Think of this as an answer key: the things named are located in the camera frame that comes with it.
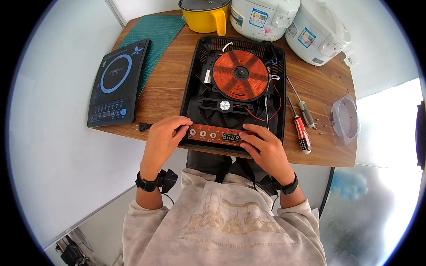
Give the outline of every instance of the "control panel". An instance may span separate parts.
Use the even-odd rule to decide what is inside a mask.
[[[193,140],[239,146],[242,142],[238,135],[239,131],[242,130],[227,129],[218,126],[192,124],[189,126],[188,138]]]
[[[114,123],[130,123],[133,121],[131,110],[131,98],[92,106],[89,108],[88,126],[103,126],[111,121],[114,121]]]

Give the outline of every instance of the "pot lid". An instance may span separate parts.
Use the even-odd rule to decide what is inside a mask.
[[[186,11],[209,11],[229,5],[231,0],[180,0],[179,7]]]

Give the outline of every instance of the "person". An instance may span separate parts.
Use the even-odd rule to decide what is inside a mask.
[[[156,179],[192,123],[170,116],[152,125],[141,179]],[[240,146],[254,159],[249,161],[256,179],[263,171],[282,186],[292,184],[295,173],[281,141],[264,127],[243,128],[257,134],[239,132]],[[238,164],[232,164],[223,183],[215,182],[224,158],[229,157],[189,151],[182,192],[170,210],[158,187],[153,192],[137,189],[124,218],[124,265],[326,265],[318,221],[300,186],[287,195],[281,192],[281,208],[274,216],[271,197],[261,186],[255,190]]]

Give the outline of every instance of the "copper coil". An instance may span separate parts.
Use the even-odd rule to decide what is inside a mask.
[[[213,65],[213,80],[219,90],[235,100],[252,100],[268,86],[268,71],[262,61],[247,51],[232,50]]]

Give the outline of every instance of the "rice cooker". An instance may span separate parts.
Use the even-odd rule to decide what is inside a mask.
[[[348,46],[351,35],[325,2],[301,0],[285,39],[304,61],[322,66]]]
[[[300,0],[232,0],[230,21],[241,35],[276,41],[293,22]]]

